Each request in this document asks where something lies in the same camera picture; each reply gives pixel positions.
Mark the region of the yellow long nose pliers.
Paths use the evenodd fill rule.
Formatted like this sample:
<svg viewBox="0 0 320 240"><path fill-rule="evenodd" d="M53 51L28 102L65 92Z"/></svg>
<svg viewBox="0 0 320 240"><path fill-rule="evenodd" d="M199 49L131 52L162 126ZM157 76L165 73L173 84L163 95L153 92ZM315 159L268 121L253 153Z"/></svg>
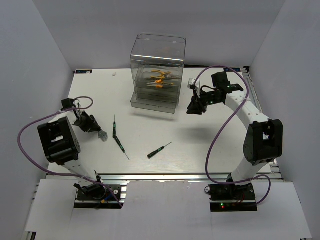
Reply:
<svg viewBox="0 0 320 240"><path fill-rule="evenodd" d="M167 80L174 80L174 79L180 79L178 75L172 75L171 71L162 71L158 69L153 69L151 71L152 73L157 73L158 75L150 76L150 79L156 80L156 81L167 81Z"/></svg>

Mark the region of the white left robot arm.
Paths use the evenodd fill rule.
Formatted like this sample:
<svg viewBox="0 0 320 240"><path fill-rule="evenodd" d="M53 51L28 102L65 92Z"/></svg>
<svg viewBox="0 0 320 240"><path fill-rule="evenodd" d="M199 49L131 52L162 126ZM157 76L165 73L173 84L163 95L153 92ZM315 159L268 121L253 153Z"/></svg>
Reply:
<svg viewBox="0 0 320 240"><path fill-rule="evenodd" d="M80 160L81 146L74 127L84 133L97 134L103 142L107 141L108 134L96 118L87 114L85 107L81 107L80 99L63 99L60 112L49 122L39 125L37 130L46 159L75 175L79 187L88 188L90 196L99 200L105 196L106 187L100 184L102 180L97 172Z"/></svg>

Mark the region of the orange black handled pliers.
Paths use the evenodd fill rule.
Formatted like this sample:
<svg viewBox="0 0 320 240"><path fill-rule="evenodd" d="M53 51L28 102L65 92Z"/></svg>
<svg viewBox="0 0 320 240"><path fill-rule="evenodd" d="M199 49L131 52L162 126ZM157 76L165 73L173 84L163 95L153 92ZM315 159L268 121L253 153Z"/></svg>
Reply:
<svg viewBox="0 0 320 240"><path fill-rule="evenodd" d="M151 81L148 82L146 84L147 87L154 87L157 89L170 89L173 88L175 85L172 82L165 82L165 81L161 81L161 82L156 82L156 81Z"/></svg>

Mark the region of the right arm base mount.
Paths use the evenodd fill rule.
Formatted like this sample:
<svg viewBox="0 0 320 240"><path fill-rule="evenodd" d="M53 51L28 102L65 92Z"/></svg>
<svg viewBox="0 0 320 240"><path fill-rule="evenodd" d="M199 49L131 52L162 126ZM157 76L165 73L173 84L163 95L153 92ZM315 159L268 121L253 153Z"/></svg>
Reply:
<svg viewBox="0 0 320 240"><path fill-rule="evenodd" d="M209 196L210 211L256 212L258 210L254 187L247 185L210 184L204 188Z"/></svg>

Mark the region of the clear plastic drawer organizer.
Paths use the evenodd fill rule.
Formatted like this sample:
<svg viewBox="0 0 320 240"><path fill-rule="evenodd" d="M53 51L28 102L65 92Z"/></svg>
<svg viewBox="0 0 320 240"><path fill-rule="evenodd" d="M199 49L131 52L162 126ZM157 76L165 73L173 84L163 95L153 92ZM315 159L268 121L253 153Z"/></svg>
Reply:
<svg viewBox="0 0 320 240"><path fill-rule="evenodd" d="M179 105L187 40L140 33L130 53L134 91L131 106L174 114Z"/></svg>

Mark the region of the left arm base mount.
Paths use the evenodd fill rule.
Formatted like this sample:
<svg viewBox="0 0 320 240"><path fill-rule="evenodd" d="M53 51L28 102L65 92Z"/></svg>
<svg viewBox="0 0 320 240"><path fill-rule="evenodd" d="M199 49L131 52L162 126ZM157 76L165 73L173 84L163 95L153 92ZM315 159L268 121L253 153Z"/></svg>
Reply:
<svg viewBox="0 0 320 240"><path fill-rule="evenodd" d="M121 209L126 198L126 186L123 184L105 185L86 181L83 178L73 186L76 195L73 207L75 209Z"/></svg>

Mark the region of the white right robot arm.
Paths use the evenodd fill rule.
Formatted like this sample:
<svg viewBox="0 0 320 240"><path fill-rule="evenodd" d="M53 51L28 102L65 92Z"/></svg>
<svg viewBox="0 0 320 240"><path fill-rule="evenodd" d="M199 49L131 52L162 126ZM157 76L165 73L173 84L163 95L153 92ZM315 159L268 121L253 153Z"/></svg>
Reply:
<svg viewBox="0 0 320 240"><path fill-rule="evenodd" d="M246 90L228 80L226 72L215 73L211 78L213 90L209 92L203 91L198 80L189 80L188 88L193 96L187 114L202 115L208 106L223 103L245 126L244 158L229 175L231 183L225 187L226 195L236 200L244 193L243 185L248 185L264 166L283 154L283 124L264 115L250 101Z"/></svg>

